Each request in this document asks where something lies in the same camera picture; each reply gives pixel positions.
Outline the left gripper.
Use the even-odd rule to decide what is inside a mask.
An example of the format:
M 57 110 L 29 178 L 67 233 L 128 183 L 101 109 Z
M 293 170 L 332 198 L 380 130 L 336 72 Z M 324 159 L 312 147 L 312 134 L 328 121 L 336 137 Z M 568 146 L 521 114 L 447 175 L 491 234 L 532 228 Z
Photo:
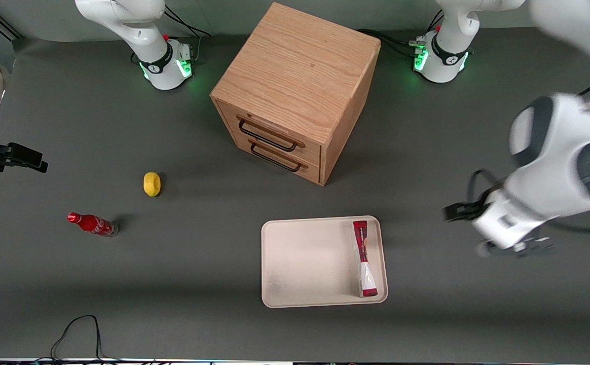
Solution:
M 446 222 L 472 221 L 472 226 L 499 250 L 522 250 L 525 240 L 551 219 L 504 188 L 493 189 L 484 203 L 457 202 L 444 208 Z

